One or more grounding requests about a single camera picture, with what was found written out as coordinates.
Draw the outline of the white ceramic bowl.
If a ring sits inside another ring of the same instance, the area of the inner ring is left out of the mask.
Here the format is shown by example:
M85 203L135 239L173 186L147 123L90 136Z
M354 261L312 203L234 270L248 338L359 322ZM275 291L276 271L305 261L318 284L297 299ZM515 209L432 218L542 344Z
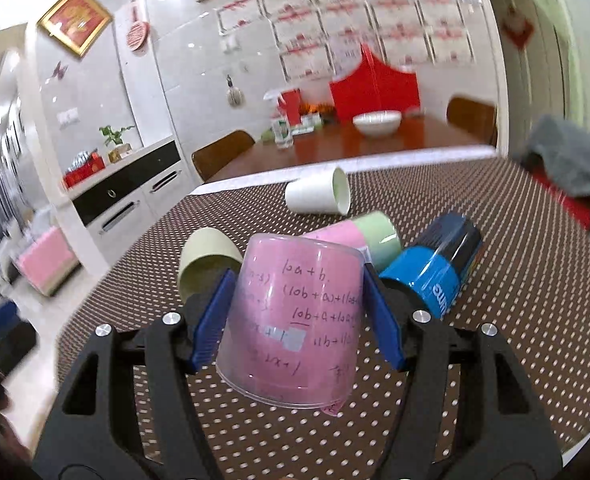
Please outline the white ceramic bowl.
M354 117L353 125L363 136L380 138L395 133L401 120L402 114L398 110L380 110Z

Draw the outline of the red round wall ornament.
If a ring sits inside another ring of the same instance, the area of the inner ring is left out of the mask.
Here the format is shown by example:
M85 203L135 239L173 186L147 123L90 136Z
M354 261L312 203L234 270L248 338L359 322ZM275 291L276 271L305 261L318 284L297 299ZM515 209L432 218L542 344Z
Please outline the red round wall ornament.
M149 36L150 24L138 17L138 3L131 0L131 24L127 32L127 47L132 51L140 50Z

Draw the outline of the wooden chair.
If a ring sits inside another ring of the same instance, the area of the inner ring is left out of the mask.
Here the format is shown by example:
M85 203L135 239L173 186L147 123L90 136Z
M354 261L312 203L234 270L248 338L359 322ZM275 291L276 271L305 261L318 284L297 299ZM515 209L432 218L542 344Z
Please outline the wooden chair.
M497 146L497 107L468 96L453 96L446 110L449 125L459 128L483 144Z
M254 145L255 140L249 133L235 130L195 151L191 159L197 174L206 182Z

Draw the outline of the clear spray bottle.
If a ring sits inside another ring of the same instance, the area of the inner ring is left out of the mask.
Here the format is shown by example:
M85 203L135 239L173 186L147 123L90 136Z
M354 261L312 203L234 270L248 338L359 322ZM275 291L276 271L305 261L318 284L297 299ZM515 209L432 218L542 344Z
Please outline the clear spray bottle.
M263 99L274 107L271 115L271 131L273 133L274 143L280 150L286 150L293 145L293 136L291 135L291 130L289 130L286 100L284 97L290 91L290 88L271 89L263 95Z

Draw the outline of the red box on cabinet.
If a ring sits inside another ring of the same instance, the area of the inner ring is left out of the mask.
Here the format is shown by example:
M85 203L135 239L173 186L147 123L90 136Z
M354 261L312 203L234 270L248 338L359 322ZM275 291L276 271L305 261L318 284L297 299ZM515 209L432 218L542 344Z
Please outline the red box on cabinet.
M104 159L97 150L79 153L72 165L65 171L63 177L65 188L73 188L104 168Z

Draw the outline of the pink green clear cup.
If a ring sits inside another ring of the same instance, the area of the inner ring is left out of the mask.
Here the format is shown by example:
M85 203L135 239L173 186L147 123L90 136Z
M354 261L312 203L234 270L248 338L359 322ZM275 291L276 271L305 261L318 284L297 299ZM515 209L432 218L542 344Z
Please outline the pink green clear cup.
M376 272L385 270L401 253L397 230L382 211L361 214L305 233L303 237L353 247L373 265Z

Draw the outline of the gold framed red picture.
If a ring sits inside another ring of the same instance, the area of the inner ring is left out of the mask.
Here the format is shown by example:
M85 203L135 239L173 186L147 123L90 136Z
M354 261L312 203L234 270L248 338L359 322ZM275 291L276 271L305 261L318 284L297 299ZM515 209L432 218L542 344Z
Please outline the gold framed red picture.
M48 36L83 58L112 23L112 14L98 0L57 0L38 21Z

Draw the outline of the grey jacket on chair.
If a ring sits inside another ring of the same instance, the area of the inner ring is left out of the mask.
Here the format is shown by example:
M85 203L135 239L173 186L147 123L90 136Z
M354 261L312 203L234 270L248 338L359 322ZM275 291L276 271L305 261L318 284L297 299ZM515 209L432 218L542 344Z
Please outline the grey jacket on chair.
M566 197L590 201L590 132L574 122L540 117L516 161L527 171L541 169Z

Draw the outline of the wooden chair left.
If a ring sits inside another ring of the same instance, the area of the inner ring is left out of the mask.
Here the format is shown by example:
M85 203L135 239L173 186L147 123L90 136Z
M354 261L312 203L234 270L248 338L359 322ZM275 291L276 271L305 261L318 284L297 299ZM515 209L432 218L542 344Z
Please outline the wooden chair left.
M206 182L254 145L255 140L249 133L235 130L195 151L191 159L197 174Z

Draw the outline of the pink cloth on sofa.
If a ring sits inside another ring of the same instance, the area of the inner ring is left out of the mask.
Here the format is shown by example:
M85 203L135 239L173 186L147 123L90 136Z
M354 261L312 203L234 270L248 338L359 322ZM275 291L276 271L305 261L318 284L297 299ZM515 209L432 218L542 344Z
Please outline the pink cloth on sofa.
M45 231L17 259L20 274L43 296L52 296L79 260L58 226Z

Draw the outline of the red cat pillow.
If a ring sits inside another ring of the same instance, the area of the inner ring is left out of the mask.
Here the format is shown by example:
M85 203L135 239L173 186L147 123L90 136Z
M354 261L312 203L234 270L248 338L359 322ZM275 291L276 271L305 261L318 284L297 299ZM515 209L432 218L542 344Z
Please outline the red cat pillow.
M542 164L530 170L532 177L583 227L590 231L590 197L571 197L555 185L547 176Z

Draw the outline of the blue black cup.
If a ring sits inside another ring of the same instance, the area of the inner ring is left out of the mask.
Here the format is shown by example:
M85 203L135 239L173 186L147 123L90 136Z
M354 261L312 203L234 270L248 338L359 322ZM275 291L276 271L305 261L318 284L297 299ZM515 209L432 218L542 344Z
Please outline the blue black cup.
M450 211L435 218L380 273L380 280L408 290L412 301L434 318L444 318L468 280L483 246L480 229L466 216Z

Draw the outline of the pale green plastic cup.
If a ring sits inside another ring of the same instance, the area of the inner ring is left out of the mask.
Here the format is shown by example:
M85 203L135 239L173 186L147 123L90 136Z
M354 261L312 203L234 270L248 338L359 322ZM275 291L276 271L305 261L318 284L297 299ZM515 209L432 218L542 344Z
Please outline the pale green plastic cup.
M179 261L177 283L182 304L205 292L222 270L239 272L242 263L242 253L225 233L214 228L194 231L185 241Z

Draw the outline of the small red box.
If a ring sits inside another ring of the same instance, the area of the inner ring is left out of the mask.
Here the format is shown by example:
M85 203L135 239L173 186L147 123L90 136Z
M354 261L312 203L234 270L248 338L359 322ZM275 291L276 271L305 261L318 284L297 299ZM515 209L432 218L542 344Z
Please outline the small red box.
M278 97L278 109L286 117L290 126L297 126L301 123L301 92L295 89L281 91Z

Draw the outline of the pink clear plastic cup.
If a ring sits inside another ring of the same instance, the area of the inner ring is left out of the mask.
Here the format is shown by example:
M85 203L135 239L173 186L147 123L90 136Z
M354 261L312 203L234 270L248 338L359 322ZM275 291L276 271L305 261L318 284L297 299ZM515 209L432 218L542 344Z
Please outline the pink clear plastic cup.
M363 271L355 248L252 236L219 344L220 377L282 408L343 404L356 373Z

